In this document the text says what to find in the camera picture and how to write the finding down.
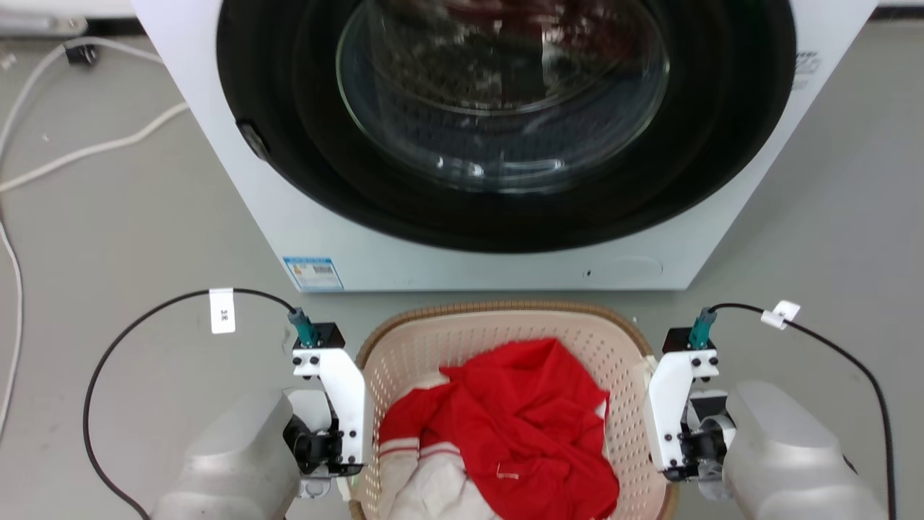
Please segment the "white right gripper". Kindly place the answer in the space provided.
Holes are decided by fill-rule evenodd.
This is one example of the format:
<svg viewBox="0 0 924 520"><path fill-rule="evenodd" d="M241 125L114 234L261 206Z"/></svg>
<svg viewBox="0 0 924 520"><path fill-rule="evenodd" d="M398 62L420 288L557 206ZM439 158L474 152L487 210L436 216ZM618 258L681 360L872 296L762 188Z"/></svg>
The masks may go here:
<svg viewBox="0 0 924 520"><path fill-rule="evenodd" d="M670 352L650 377L645 428L650 460L670 482L719 482L731 446L724 391L692 391L697 379L718 376L714 349Z"/></svg>

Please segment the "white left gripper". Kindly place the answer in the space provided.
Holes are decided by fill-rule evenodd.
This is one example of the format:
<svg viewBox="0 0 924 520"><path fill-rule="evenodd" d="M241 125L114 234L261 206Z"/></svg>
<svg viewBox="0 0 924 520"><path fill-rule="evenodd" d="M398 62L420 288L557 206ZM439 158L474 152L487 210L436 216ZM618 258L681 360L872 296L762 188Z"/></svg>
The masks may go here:
<svg viewBox="0 0 924 520"><path fill-rule="evenodd" d="M284 440L308 480L353 477L367 463L367 385L341 348L296 349L294 375L310 376L319 389L287 393L292 418Z"/></svg>

